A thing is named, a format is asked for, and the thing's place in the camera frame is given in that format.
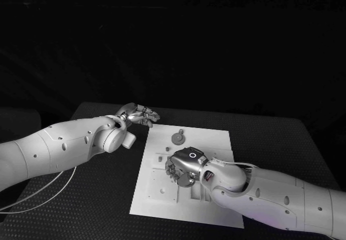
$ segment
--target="white paper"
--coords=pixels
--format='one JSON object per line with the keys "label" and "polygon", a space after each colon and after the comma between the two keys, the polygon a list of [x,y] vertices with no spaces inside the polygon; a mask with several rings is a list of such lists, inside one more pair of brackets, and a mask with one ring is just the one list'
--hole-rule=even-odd
{"label": "white paper", "polygon": [[[185,143],[174,145],[172,135],[180,129]],[[187,147],[202,150],[209,159],[215,156],[234,162],[228,131],[154,124],[147,135],[130,214],[244,229],[242,215],[215,204],[199,181],[189,188],[179,187],[166,175],[167,156]]]}

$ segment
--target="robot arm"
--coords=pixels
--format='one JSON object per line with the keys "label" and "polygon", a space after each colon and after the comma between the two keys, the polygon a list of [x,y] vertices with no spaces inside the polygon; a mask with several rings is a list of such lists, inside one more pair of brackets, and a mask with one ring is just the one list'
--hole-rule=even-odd
{"label": "robot arm", "polygon": [[0,144],[0,191],[36,176],[65,171],[123,145],[130,149],[133,123],[153,127],[160,116],[128,103],[115,115],[61,122],[27,137]]}
{"label": "robot arm", "polygon": [[346,240],[345,192],[281,172],[235,164],[206,159],[203,152],[189,147],[173,154],[166,170],[180,187],[190,187],[197,180],[213,202],[248,218],[285,231]]}

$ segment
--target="black background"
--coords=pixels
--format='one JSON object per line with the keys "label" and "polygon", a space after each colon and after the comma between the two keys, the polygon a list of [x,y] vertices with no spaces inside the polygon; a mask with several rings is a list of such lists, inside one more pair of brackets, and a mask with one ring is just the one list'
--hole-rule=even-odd
{"label": "black background", "polygon": [[82,102],[297,118],[346,190],[345,10],[332,0],[1,1],[0,107],[36,109],[42,127]]}

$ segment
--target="dark table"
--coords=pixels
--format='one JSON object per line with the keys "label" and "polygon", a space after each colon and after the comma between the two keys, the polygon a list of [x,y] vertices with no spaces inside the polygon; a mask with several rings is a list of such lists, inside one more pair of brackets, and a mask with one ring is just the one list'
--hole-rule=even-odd
{"label": "dark table", "polygon": [[[111,115],[120,107],[117,104],[85,102],[76,109],[72,120]],[[255,164],[339,190],[300,120],[156,107],[151,109],[161,116],[159,124],[229,131],[236,162]],[[78,166],[73,179],[58,197],[37,209],[7,216],[0,239],[329,239],[320,234],[278,230],[246,217],[245,229],[238,229],[130,215],[148,128],[133,124],[128,131],[137,136],[131,149],[120,147],[114,153],[97,155]],[[12,211],[26,210],[48,200],[61,190],[71,174],[72,169]],[[55,176],[50,174],[33,178],[20,199]]]}

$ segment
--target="black tablecloth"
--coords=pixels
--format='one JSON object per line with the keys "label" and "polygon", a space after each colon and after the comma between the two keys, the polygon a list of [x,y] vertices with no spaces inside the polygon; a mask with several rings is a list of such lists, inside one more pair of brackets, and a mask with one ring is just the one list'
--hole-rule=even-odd
{"label": "black tablecloth", "polygon": [[[121,105],[81,104],[72,120],[112,115]],[[234,159],[290,174],[301,180],[339,189],[303,123],[297,119],[156,108],[159,124],[229,131]],[[146,126],[133,124],[137,136],[131,149],[97,155],[75,171],[58,197],[37,209],[10,214],[3,223],[1,239],[323,239],[306,232],[278,230],[244,217],[245,229],[130,215],[137,176],[148,135]],[[72,174],[56,182],[12,211],[22,211],[48,200]],[[56,176],[33,178],[20,198],[30,195]]]}

